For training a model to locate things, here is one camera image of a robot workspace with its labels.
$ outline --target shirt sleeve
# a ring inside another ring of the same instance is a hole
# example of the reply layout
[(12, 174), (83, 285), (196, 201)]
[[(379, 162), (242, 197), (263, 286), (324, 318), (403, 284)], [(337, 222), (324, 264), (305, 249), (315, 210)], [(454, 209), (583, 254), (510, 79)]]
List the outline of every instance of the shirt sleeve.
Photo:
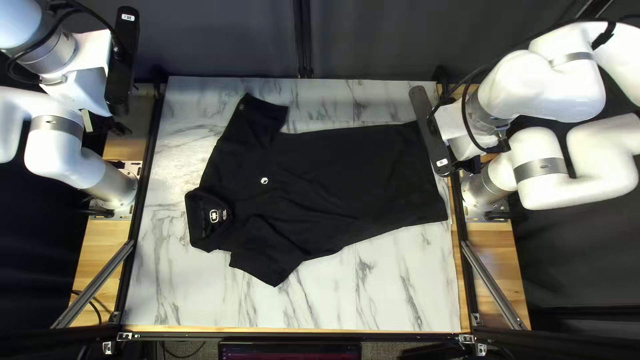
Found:
[(252, 217), (244, 231), (241, 243), (231, 253), (229, 266), (266, 284), (278, 286), (305, 259), (296, 244), (258, 217)]
[(288, 111), (286, 106), (270, 104), (245, 94), (218, 141), (244, 149), (268, 149), (287, 120)]

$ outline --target black pole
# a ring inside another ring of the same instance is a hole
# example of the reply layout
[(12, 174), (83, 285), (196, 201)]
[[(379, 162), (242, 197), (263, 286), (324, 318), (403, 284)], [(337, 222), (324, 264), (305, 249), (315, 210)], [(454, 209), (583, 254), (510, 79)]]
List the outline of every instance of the black pole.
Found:
[(125, 303), (127, 302), (127, 292), (129, 291), (131, 272), (133, 271), (133, 258), (136, 253), (135, 246), (138, 242), (138, 233), (140, 232), (140, 225), (142, 223), (142, 212), (145, 207), (145, 199), (147, 198), (147, 188), (149, 184), (149, 177), (151, 175), (151, 164), (153, 164), (154, 160), (154, 151), (156, 150), (156, 140), (164, 104), (164, 93), (162, 93), (160, 86), (163, 83), (166, 84), (166, 71), (157, 67), (152, 70), (152, 75), (154, 77), (156, 98), (154, 99), (154, 107), (151, 113), (151, 122), (149, 124), (149, 131), (147, 135), (147, 146), (145, 148), (145, 158), (142, 163), (142, 172), (138, 179), (138, 193), (136, 194), (136, 203), (133, 209), (133, 214), (131, 215), (131, 227), (129, 228), (128, 237), (128, 240), (133, 240), (135, 244), (131, 253), (122, 263), (122, 273), (120, 274), (120, 283), (118, 284), (118, 293), (113, 310), (113, 314), (116, 315), (116, 317), (109, 319), (109, 322), (115, 323), (120, 323), (120, 317), (118, 315), (122, 314)]
[(296, 34), (296, 56), (298, 77), (314, 77), (313, 52), (311, 46), (311, 1), (292, 0), (293, 23)]
[(467, 298), (467, 309), (469, 311), (469, 326), (473, 327), (474, 319), (472, 313), (478, 312), (476, 299), (476, 284), (474, 282), (474, 271), (469, 260), (463, 255), (461, 243), (468, 241), (467, 223), (465, 221), (465, 211), (462, 204), (462, 190), (460, 188), (460, 175), (458, 171), (452, 172), (449, 177), (451, 181), (451, 192), (453, 195), (453, 208), (456, 215), (456, 229), (458, 230), (458, 246), (460, 247), (460, 260), (462, 264), (462, 277), (465, 284), (465, 295)]

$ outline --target black curtain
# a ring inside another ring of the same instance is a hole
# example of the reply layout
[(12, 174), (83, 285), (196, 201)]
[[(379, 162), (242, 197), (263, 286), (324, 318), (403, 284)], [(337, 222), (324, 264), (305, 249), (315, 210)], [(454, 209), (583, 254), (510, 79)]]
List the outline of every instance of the black curtain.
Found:
[[(0, 69), (6, 56), (0, 55)], [(0, 86), (41, 91), (8, 79)], [(24, 166), (29, 122), (22, 127), (17, 154), (0, 164), (0, 332), (46, 329), (67, 308), (87, 216), (86, 194), (34, 175)], [(83, 145), (102, 154), (104, 135), (84, 135)]]

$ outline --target black metal frame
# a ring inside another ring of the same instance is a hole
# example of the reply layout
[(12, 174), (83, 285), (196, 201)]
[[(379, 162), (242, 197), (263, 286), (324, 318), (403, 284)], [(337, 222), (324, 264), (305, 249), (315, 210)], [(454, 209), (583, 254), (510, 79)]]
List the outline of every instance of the black metal frame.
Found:
[(310, 79), (314, 77), (311, 41), (311, 0), (292, 0), (292, 7), (298, 77)]
[[(611, 0), (590, 0), (580, 9), (576, 17), (586, 16), (587, 13), (600, 13), (611, 3)], [(296, 30), (296, 55), (298, 60), (299, 78), (313, 77), (311, 28), (310, 28), (310, 0), (292, 0), (294, 12), (294, 27)], [(140, 175), (136, 206), (131, 219), (129, 241), (137, 242), (140, 231), (144, 201), (147, 194), (148, 179), (153, 164), (154, 151), (159, 129), (160, 118), (164, 102), (164, 95), (160, 89), (160, 82), (156, 81), (156, 99), (152, 118), (148, 130), (147, 146), (145, 149), (144, 166)], [(607, 338), (587, 338), (540, 331), (489, 329), (474, 325), (474, 313), (478, 313), (476, 289), (471, 262), (463, 255), (463, 244), (468, 243), (467, 225), (461, 206), (462, 196), (460, 178), (457, 172), (451, 175), (456, 228), (460, 245), (462, 271), (469, 316), (472, 331), (472, 342), (493, 345), (494, 347), (511, 350), (538, 352), (564, 358), (590, 359), (621, 359), (640, 357), (640, 346), (634, 343)], [(38, 334), (23, 336), (17, 334), (15, 338), (0, 336), (0, 340), (15, 343), (15, 339), (23, 339), (22, 348), (42, 346), (43, 344), (77, 343), (82, 341), (102, 340), (216, 340), (226, 339), (234, 341), (292, 341), (292, 340), (321, 340), (321, 341), (460, 341), (460, 334), (456, 333), (416, 333), (416, 332), (122, 332), (120, 316), (125, 307), (127, 292), (131, 279), (134, 252), (124, 259), (120, 284), (116, 296), (115, 311), (109, 319), (109, 324), (95, 327), (74, 327), (52, 329), (46, 335)]]

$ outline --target dark wall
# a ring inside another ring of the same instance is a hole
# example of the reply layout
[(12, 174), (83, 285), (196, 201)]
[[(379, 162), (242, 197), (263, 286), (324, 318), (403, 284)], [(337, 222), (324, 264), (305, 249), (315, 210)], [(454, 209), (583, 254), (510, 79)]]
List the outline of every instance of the dark wall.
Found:
[[(83, 0), (113, 23), (140, 12), (136, 76), (158, 63), (172, 74), (295, 76), (291, 0)], [(572, 0), (311, 0), (317, 78), (455, 77), (551, 26)], [(100, 28), (76, 15), (71, 31)]]
[(426, 79), (437, 65), (464, 76), (553, 25), (571, 0), (312, 1), (320, 78)]
[[(160, 64), (179, 75), (296, 75), (290, 1), (281, 0), (81, 0), (114, 24), (119, 6), (140, 13), (136, 77)], [(64, 25), (70, 31), (100, 29), (85, 14)]]

